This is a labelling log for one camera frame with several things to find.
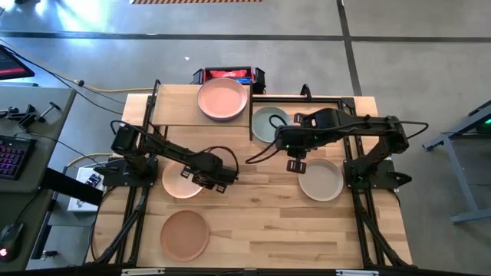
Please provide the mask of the black flat bar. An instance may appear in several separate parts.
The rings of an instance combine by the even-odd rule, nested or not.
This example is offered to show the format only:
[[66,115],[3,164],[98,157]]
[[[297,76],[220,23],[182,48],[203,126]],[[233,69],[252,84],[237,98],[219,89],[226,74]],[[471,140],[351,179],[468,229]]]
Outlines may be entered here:
[[78,182],[58,171],[47,168],[40,184],[41,189],[50,189],[92,205],[102,203],[103,192],[89,185]]

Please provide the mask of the black computer mouse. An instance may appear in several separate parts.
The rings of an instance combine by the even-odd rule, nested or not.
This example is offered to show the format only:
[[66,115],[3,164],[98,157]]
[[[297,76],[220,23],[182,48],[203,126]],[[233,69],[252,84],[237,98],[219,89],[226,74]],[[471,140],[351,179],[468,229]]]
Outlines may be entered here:
[[0,261],[10,262],[17,258],[21,249],[21,237],[24,224],[13,222],[0,233]]

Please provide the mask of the white bracket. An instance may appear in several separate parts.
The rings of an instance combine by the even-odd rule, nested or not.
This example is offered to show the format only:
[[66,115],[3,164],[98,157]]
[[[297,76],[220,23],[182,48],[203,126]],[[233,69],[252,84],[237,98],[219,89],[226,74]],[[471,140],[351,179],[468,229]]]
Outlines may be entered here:
[[335,271],[336,276],[379,276],[378,271],[368,271],[368,270],[348,270],[339,269]]
[[165,274],[164,268],[128,268],[121,271],[120,276],[159,276]]

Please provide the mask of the black computer monitor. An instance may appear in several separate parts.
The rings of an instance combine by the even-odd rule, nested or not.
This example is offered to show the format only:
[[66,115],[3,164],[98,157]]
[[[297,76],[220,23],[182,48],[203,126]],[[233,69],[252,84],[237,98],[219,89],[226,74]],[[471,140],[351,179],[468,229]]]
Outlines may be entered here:
[[34,76],[33,70],[20,62],[5,46],[0,45],[0,81]]

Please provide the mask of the black aluminium rail frame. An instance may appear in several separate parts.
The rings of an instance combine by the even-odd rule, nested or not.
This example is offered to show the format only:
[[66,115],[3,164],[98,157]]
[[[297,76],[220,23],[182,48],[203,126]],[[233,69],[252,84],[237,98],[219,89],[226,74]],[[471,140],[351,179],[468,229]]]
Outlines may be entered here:
[[132,265],[137,262],[150,189],[157,179],[157,156],[144,151],[143,146],[149,138],[147,130],[151,125],[150,118],[157,101],[159,86],[160,81],[156,80],[152,94],[145,101],[141,126],[134,126],[122,120],[118,122],[121,126],[114,131],[115,137],[111,145],[118,157],[99,168],[99,173],[104,175],[104,185],[127,186],[129,192],[121,229],[103,253],[99,257],[93,257],[95,264],[107,264],[112,258],[115,258],[117,263],[122,263],[127,236],[131,230],[134,230],[133,244],[127,262]]
[[[352,97],[271,97],[267,95],[255,95],[252,104],[257,103],[281,103],[281,104],[302,104],[310,107],[312,104],[321,104],[324,108],[342,110],[345,113],[358,116],[356,114],[355,100]],[[341,139],[344,142],[346,159],[357,159],[359,156],[369,153],[378,143],[377,136],[347,136]],[[405,267],[407,263],[398,256],[392,249],[386,238],[378,228],[374,210],[373,189],[350,189],[353,203],[354,214],[358,229],[358,238],[361,246],[362,263],[365,268],[372,266],[372,261],[368,255],[366,234],[371,233],[374,239],[374,247],[377,256],[376,264],[383,266],[390,262],[394,267]]]

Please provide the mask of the grey metal stand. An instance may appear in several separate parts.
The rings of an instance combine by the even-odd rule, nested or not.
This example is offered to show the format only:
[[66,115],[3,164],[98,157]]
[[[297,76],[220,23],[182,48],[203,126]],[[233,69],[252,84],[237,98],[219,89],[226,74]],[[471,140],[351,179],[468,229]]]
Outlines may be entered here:
[[491,100],[488,100],[469,112],[467,117],[450,130],[440,133],[435,138],[422,145],[426,151],[432,151],[438,146],[442,146],[446,150],[447,156],[450,158],[452,170],[457,177],[469,209],[468,212],[451,216],[450,220],[453,224],[491,218],[491,207],[488,209],[481,209],[478,206],[472,189],[470,188],[472,183],[466,176],[470,170],[466,171],[463,164],[459,161],[459,157],[456,153],[456,146],[454,145],[455,140],[479,139],[489,140],[491,142]]

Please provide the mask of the light grey beige plate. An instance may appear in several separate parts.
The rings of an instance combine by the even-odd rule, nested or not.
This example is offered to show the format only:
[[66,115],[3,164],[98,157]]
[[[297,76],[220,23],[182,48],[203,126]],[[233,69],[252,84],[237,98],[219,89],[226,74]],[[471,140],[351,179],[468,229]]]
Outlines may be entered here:
[[305,173],[298,175],[298,183],[307,197],[319,202],[336,199],[343,189],[341,170],[326,159],[311,159]]

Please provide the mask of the red and black tool case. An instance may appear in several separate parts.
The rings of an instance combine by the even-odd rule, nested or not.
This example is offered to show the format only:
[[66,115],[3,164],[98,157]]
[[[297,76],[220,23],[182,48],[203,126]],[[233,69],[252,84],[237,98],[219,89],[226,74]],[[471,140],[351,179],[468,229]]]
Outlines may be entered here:
[[251,85],[254,94],[266,94],[265,72],[258,67],[205,67],[193,74],[191,84],[204,84],[216,78],[229,78],[242,85]]

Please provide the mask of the black front frame bar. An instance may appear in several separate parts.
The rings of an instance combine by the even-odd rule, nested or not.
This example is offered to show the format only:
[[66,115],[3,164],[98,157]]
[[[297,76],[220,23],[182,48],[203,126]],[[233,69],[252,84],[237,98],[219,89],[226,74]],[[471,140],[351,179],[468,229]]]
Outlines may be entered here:
[[[0,276],[120,276],[123,269],[137,268],[128,264],[86,264],[64,268],[45,268],[24,271],[0,272]],[[164,268],[159,276],[336,276],[342,269],[296,268]],[[448,271],[427,270],[416,267],[370,266],[368,271],[378,271],[379,276],[485,276]]]

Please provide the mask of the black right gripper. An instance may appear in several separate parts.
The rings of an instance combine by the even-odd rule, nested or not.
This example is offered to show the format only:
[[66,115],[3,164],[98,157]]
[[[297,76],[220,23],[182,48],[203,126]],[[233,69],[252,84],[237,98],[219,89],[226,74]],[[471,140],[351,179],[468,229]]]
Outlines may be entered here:
[[277,150],[288,150],[287,155],[292,159],[287,162],[286,170],[292,173],[304,173],[306,150],[319,147],[315,132],[302,128],[306,127],[306,118],[306,114],[296,113],[294,123],[297,127],[281,126],[275,131],[275,147]]

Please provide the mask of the white cardboard box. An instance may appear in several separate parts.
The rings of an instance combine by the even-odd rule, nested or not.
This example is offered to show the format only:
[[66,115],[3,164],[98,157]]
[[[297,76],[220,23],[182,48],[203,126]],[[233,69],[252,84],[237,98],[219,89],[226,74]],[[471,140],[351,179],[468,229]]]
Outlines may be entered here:
[[[77,172],[76,180],[78,182],[82,182],[82,183],[85,184],[86,180],[92,174],[97,174],[97,175],[99,175],[102,178],[101,182],[96,187],[96,189],[99,189],[100,191],[104,192],[105,189],[106,189],[103,186],[104,177],[101,174],[95,172],[93,168],[88,168],[88,167],[80,168],[78,170],[78,172]],[[67,210],[69,212],[96,212],[97,209],[98,209],[98,207],[96,205],[92,205],[90,203],[83,202],[80,199],[76,199],[76,198],[73,198],[73,197],[70,198],[70,201],[69,201],[69,204],[68,204],[68,207],[67,207]]]

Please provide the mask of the black backlit keyboard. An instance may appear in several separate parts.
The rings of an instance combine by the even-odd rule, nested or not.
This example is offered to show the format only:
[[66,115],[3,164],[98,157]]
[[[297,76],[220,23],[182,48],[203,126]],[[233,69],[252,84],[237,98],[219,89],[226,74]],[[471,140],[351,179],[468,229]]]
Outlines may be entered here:
[[0,135],[0,179],[18,180],[35,144],[33,139]]

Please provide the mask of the pale peach cream plate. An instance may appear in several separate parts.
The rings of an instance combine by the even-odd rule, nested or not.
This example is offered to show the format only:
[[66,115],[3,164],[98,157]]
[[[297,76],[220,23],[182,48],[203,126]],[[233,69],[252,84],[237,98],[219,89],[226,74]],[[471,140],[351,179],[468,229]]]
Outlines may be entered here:
[[202,187],[192,182],[192,175],[181,176],[184,165],[170,161],[164,168],[162,184],[167,193],[177,199],[189,199],[202,191]]

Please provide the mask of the teal plate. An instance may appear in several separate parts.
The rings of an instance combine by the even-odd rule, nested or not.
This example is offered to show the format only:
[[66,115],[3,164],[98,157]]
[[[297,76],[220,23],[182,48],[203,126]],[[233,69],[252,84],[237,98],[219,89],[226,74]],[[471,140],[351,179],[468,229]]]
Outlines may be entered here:
[[288,114],[277,107],[263,107],[258,109],[252,115],[252,132],[255,137],[265,143],[271,143],[275,139],[275,128],[270,124],[269,118],[272,118],[273,124],[277,127],[280,125],[292,125]]

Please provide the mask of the pink plate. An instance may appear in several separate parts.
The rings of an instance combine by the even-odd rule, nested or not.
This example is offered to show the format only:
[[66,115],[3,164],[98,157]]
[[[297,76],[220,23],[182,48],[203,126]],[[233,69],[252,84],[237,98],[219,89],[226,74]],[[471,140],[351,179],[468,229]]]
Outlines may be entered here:
[[249,95],[239,82],[216,78],[205,82],[197,94],[200,110],[210,119],[232,120],[244,111]]

